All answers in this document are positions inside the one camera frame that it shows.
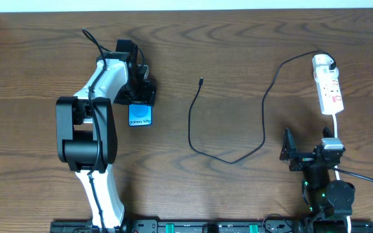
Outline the blue screen Galaxy smartphone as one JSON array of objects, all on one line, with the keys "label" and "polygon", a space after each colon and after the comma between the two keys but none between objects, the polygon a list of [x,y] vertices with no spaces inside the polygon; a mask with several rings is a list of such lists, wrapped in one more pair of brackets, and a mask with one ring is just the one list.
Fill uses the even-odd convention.
[{"label": "blue screen Galaxy smartphone", "polygon": [[128,108],[129,126],[149,126],[152,124],[152,106],[131,104]]}]

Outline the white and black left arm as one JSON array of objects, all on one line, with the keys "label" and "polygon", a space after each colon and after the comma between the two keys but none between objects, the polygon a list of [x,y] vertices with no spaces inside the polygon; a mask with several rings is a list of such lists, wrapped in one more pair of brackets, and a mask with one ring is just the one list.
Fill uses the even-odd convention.
[{"label": "white and black left arm", "polygon": [[56,101],[56,140],[59,159],[79,178],[92,210],[90,231],[130,232],[119,198],[113,164],[118,137],[113,105],[128,107],[128,125],[153,122],[156,85],[141,49],[120,39],[114,51],[100,48],[96,69],[73,96]]}]

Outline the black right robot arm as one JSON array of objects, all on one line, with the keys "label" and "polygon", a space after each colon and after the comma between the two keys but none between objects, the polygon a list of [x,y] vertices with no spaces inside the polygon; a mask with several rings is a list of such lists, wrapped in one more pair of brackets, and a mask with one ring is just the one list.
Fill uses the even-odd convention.
[{"label": "black right robot arm", "polygon": [[311,216],[301,219],[296,232],[347,232],[352,215],[355,188],[342,180],[331,180],[329,170],[340,163],[345,152],[342,142],[329,128],[323,129],[321,144],[312,152],[298,152],[291,131],[284,130],[280,160],[289,161],[291,172],[302,172],[302,196]]}]

